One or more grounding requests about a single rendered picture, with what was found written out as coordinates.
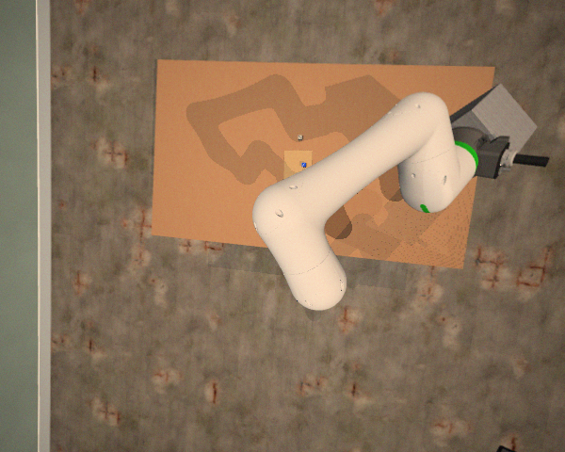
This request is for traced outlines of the tan square mat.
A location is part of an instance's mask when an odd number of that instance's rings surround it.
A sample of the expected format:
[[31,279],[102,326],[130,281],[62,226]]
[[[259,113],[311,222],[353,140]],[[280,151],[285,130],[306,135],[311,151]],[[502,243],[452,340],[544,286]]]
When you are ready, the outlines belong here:
[[[306,163],[306,168],[302,167]],[[311,167],[313,164],[313,151],[284,151],[284,177],[283,179]]]

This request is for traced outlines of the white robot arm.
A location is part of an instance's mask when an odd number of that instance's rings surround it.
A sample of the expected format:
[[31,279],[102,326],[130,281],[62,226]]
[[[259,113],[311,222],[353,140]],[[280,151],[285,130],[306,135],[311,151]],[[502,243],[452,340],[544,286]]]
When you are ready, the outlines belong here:
[[253,225],[294,298],[308,309],[327,310],[347,289],[346,272],[325,236],[339,208],[396,165],[404,201],[435,213],[474,175],[497,179],[510,171],[505,166],[546,167],[550,159],[518,154],[509,144],[507,136],[491,141],[473,127],[452,129],[444,101],[416,92],[338,151],[265,188],[252,209]]

